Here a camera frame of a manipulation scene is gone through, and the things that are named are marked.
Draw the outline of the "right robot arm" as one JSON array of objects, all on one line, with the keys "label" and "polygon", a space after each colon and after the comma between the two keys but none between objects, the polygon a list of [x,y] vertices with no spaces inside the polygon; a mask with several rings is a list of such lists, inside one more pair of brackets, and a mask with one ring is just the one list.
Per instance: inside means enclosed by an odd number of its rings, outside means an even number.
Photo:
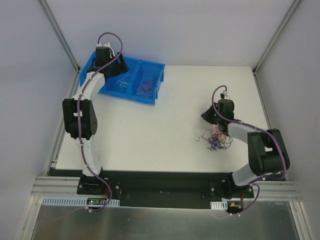
[{"label": "right robot arm", "polygon": [[234,118],[234,102],[220,99],[212,104],[201,118],[227,137],[247,144],[248,163],[230,172],[215,192],[222,198],[237,197],[250,184],[264,176],[283,179],[290,167],[290,159],[280,130],[262,129]]}]

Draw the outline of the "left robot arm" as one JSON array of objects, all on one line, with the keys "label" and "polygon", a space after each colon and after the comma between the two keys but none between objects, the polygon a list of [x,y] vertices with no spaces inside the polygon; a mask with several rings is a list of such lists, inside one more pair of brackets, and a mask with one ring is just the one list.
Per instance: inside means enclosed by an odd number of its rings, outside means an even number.
[{"label": "left robot arm", "polygon": [[102,195],[108,187],[101,175],[102,165],[94,145],[98,120],[93,99],[107,80],[129,71],[121,52],[115,54],[110,43],[98,43],[95,58],[87,69],[84,83],[72,98],[62,101],[65,131],[70,134],[79,149],[82,174],[77,193]]}]

